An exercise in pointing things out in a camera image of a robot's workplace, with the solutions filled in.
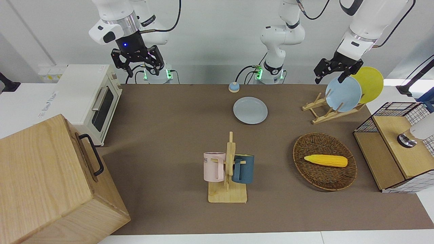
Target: oven window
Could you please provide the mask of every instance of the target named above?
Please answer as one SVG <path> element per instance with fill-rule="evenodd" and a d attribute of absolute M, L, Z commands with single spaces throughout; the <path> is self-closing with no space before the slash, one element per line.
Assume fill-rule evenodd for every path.
<path fill-rule="evenodd" d="M 96 111 L 93 115 L 92 124 L 99 132 L 101 132 L 102 126 L 104 125 L 105 119 L 107 118 L 110 107 L 112 106 L 113 98 L 113 93 L 109 89 L 107 91 L 107 94 L 105 95 L 104 101 L 102 102 L 101 109 L 99 111 Z"/>

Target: dark blue mug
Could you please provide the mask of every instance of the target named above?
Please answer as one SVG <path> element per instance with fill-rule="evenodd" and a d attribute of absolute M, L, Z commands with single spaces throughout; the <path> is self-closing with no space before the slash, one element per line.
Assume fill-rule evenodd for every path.
<path fill-rule="evenodd" d="M 242 184 L 253 182 L 253 162 L 255 156 L 249 154 L 235 154 L 232 181 Z"/>

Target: yellow plate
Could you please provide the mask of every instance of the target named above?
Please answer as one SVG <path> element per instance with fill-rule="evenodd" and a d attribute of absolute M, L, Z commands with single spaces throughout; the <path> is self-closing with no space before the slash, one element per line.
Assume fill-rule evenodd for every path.
<path fill-rule="evenodd" d="M 373 101 L 383 90 L 383 75 L 375 68 L 362 67 L 357 74 L 351 76 L 358 81 L 362 89 L 362 98 L 359 103 Z"/>

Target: pink mug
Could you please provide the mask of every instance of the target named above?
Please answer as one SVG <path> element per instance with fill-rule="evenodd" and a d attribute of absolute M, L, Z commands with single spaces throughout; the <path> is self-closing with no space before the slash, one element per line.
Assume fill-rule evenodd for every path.
<path fill-rule="evenodd" d="M 224 180 L 224 152 L 204 153 L 204 180 L 209 182 L 220 182 Z"/>

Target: mug handle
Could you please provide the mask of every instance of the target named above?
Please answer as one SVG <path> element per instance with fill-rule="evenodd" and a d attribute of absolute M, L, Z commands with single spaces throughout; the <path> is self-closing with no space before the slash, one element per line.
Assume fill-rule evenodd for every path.
<path fill-rule="evenodd" d="M 224 165 L 223 159 L 217 158 L 218 160 L 218 176 L 216 177 L 218 181 L 221 181 L 224 179 L 224 172 L 223 167 L 220 167 L 220 165 Z"/>
<path fill-rule="evenodd" d="M 233 172 L 233 177 L 236 181 L 240 181 L 240 175 L 241 175 L 241 159 L 237 158 L 235 159 L 235 170 Z"/>

